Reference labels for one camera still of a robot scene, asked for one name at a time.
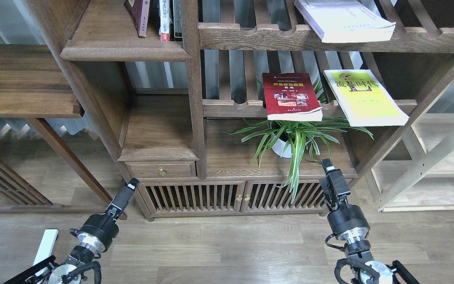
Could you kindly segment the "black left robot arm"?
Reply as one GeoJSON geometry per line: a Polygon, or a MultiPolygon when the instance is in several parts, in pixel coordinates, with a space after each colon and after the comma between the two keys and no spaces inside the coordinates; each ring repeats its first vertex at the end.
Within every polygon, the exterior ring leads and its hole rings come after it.
{"type": "Polygon", "coordinates": [[[97,259],[101,253],[108,250],[119,233],[116,221],[121,217],[139,183],[137,178],[132,178],[122,187],[103,214],[93,214],[79,230],[75,228],[69,230],[80,244],[73,248],[64,262],[56,263],[55,256],[51,255],[7,280],[6,283],[79,284],[82,280],[87,280],[84,273],[88,270],[94,271],[94,283],[101,283],[101,266],[97,259]]]}

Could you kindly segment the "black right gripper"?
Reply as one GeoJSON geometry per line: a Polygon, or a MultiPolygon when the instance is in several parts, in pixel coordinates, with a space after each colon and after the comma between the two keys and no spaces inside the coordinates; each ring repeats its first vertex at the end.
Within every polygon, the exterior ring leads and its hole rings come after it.
{"type": "Polygon", "coordinates": [[[326,206],[329,210],[327,219],[333,236],[338,240],[362,241],[367,239],[370,226],[357,205],[348,202],[351,194],[348,182],[342,171],[336,169],[330,159],[321,160],[326,177],[320,179],[326,206]]]}

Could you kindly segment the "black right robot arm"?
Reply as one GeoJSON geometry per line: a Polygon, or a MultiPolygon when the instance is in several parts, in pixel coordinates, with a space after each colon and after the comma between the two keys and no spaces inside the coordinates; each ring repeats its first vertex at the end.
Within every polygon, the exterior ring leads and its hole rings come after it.
{"type": "Polygon", "coordinates": [[[350,188],[340,169],[336,169],[330,159],[321,160],[326,173],[320,179],[327,216],[332,234],[326,237],[326,245],[345,253],[346,258],[339,259],[334,275],[339,284],[345,284],[341,270],[348,265],[354,278],[352,284],[398,284],[396,275],[400,275],[407,284],[418,284],[418,281],[398,260],[391,266],[375,261],[371,254],[371,244],[367,240],[370,226],[357,205],[351,205],[347,196],[350,188]]]}

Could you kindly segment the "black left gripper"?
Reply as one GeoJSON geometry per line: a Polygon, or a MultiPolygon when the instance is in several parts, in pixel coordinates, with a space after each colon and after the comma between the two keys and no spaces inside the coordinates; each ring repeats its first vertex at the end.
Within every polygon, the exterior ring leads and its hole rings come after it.
{"type": "Polygon", "coordinates": [[[91,215],[79,230],[70,229],[70,234],[77,238],[80,246],[89,249],[92,253],[103,253],[108,250],[113,239],[119,233],[115,222],[124,212],[139,184],[139,179],[131,178],[127,183],[128,189],[121,189],[104,214],[91,215]]]}

